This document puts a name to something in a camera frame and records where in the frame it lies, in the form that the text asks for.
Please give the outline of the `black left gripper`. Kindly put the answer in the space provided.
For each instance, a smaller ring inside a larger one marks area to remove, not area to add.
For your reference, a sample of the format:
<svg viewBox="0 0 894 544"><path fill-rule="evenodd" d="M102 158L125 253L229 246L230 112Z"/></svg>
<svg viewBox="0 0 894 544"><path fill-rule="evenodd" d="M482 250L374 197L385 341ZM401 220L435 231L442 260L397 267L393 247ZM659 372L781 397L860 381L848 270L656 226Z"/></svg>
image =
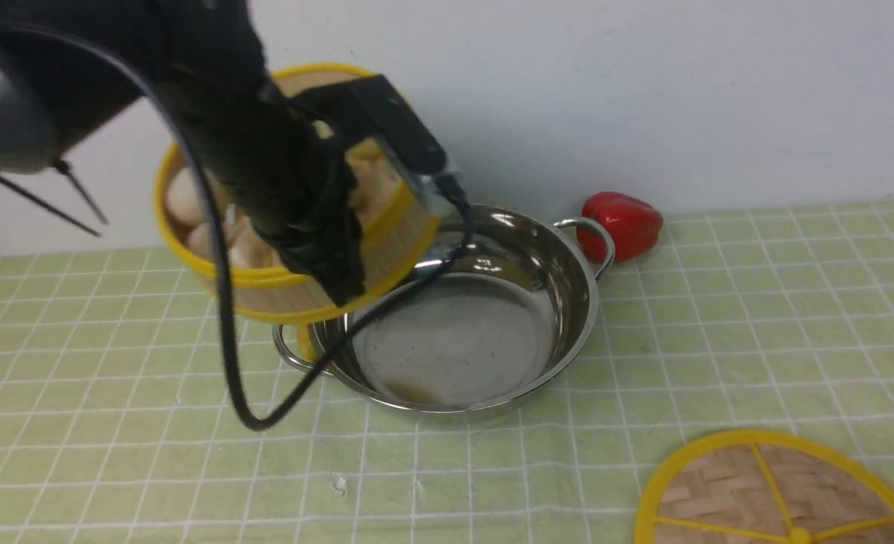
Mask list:
<svg viewBox="0 0 894 544"><path fill-rule="evenodd" d="M315 279L337 307L363 296L363 228L348 206L354 180L312 110L270 76L249 84L176 76L167 96L207 172L284 266Z"/></svg>

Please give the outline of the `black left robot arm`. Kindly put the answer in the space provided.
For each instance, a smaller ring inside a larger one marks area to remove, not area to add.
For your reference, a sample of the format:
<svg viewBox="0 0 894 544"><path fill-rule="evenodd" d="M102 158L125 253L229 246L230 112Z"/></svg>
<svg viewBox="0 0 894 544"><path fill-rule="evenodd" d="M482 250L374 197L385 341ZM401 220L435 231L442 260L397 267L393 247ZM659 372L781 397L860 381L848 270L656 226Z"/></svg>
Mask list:
<svg viewBox="0 0 894 544"><path fill-rule="evenodd" d="M268 72L246 1L0 1L0 175L35 175L144 96L285 267L342 306L364 293L352 176Z"/></svg>

